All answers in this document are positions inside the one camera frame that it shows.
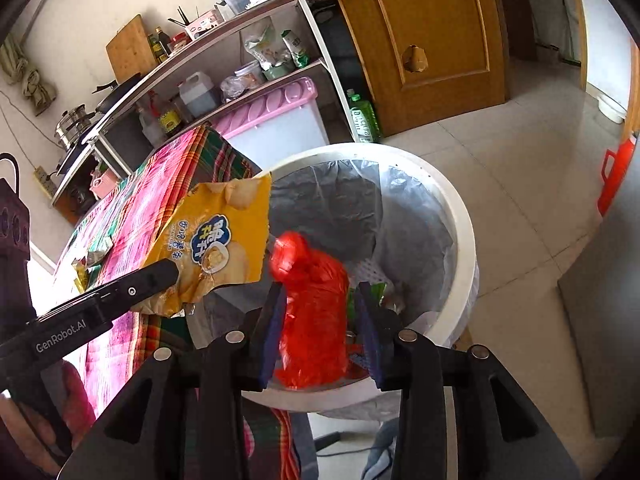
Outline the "person's left hand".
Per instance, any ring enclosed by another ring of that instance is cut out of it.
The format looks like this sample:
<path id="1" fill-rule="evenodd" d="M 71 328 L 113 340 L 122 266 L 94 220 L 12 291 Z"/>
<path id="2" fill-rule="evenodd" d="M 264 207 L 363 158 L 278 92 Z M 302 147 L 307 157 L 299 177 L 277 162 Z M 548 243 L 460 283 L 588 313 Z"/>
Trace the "person's left hand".
<path id="1" fill-rule="evenodd" d="M 66 401 L 62 419 L 72 434 L 72 447 L 77 448 L 96 421 L 84 383 L 72 363 L 62 362 Z M 56 478 L 61 466 L 49 453 L 55 444 L 55 433 L 47 419 L 24 404 L 1 396 L 1 420 L 26 460 L 39 472 Z"/>

